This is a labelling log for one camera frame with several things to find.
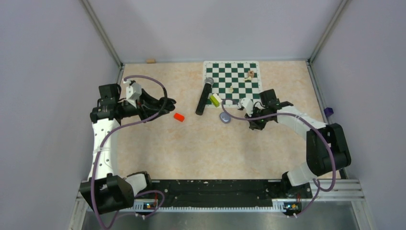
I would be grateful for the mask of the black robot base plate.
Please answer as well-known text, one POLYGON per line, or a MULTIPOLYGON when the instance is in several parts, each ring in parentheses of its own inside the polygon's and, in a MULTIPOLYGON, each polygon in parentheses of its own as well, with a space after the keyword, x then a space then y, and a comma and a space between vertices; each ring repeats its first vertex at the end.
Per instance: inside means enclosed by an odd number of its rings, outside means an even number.
POLYGON ((271 207, 277 199, 312 198, 310 184, 286 189, 279 179, 266 180, 159 180, 144 191, 164 193, 162 208, 271 207))

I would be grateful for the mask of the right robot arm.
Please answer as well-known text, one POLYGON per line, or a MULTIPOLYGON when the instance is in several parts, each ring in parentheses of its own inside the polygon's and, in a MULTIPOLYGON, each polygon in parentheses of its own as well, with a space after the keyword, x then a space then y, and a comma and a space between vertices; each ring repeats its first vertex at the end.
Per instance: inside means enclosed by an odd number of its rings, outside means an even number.
POLYGON ((351 163, 350 151, 341 125, 326 124, 300 112, 288 101, 281 102, 273 89, 259 94, 260 105, 240 102, 245 108, 249 128, 262 130, 270 121, 285 125, 306 142, 306 159, 300 166, 282 175, 281 192, 294 197, 300 185, 326 173, 335 173, 351 163))

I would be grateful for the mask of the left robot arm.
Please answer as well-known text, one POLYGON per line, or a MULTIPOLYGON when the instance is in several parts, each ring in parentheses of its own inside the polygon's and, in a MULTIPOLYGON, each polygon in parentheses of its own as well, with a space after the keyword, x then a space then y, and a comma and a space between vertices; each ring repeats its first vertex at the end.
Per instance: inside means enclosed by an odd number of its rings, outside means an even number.
POLYGON ((154 114, 162 116, 175 109, 174 99, 166 95, 156 99, 138 83, 132 82, 128 89, 128 98, 123 99, 119 84, 100 86, 101 97, 90 113, 94 133, 93 160, 88 179, 80 184, 79 191, 99 214, 130 208, 137 194, 148 198, 154 190, 146 171, 125 178, 118 174, 118 129, 122 127, 122 119, 138 116, 142 120, 149 117, 154 120, 154 114))

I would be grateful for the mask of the grey lavender earbud case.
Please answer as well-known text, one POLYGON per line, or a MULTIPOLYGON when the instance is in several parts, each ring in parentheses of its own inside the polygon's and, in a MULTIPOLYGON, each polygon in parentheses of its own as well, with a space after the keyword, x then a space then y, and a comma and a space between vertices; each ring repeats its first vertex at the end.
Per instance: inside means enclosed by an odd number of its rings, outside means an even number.
POLYGON ((219 118, 220 118, 221 122, 223 122, 224 124, 228 124, 231 122, 231 117, 225 112, 221 112, 219 114, 219 118))

